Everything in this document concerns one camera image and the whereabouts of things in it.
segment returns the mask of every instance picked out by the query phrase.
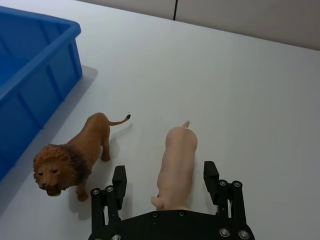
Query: plastic toy animal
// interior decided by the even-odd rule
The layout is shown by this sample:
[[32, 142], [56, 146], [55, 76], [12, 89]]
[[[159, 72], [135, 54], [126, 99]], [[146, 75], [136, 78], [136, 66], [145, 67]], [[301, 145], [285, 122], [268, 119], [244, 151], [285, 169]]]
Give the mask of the plastic toy animal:
[[80, 133], [68, 143], [49, 144], [34, 158], [33, 177], [38, 186], [49, 196], [59, 196], [62, 190], [76, 186], [77, 198], [83, 202], [88, 198], [86, 181], [103, 147], [102, 161], [109, 161], [110, 126], [130, 119], [130, 114], [122, 121], [109, 121], [103, 113], [90, 116]]
[[187, 129], [190, 122], [172, 128], [165, 139], [165, 152], [157, 180], [159, 194], [151, 203], [161, 210], [186, 210], [187, 199], [193, 185], [196, 134]]

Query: lion mouth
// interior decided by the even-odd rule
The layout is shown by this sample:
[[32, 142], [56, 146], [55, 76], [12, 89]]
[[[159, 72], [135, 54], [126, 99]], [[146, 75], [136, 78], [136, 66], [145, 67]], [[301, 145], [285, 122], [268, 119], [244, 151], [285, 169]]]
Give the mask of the lion mouth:
[[51, 197], [57, 197], [61, 194], [61, 190], [57, 185], [55, 186], [48, 186], [44, 190], [46, 190], [46, 193]]

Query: blue plastic bin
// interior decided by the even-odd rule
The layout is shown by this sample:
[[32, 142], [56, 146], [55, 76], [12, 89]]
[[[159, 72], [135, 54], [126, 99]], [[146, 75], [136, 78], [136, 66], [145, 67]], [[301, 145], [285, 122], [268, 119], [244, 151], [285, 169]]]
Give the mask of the blue plastic bin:
[[82, 76], [78, 23], [0, 7], [0, 180]]

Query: toy pig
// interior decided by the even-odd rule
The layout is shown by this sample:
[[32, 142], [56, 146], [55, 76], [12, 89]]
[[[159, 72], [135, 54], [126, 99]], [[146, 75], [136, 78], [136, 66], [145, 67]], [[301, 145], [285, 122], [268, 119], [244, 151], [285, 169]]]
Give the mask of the toy pig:
[[189, 124], [187, 121], [182, 126], [174, 127], [166, 135], [166, 148], [157, 180], [159, 194], [151, 197], [157, 211], [187, 210], [198, 146], [196, 134], [187, 129]]

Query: lion figurine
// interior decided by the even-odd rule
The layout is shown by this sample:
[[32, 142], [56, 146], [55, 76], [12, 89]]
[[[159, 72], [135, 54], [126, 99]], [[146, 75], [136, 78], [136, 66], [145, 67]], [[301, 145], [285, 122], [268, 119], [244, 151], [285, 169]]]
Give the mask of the lion figurine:
[[100, 155], [101, 146], [101, 160], [110, 160], [110, 126], [122, 124], [130, 116], [112, 122], [103, 113], [95, 113], [87, 119], [80, 133], [66, 144], [45, 146], [33, 161], [33, 177], [39, 188], [49, 196], [59, 196], [62, 190], [76, 186], [78, 200], [87, 200], [86, 182]]

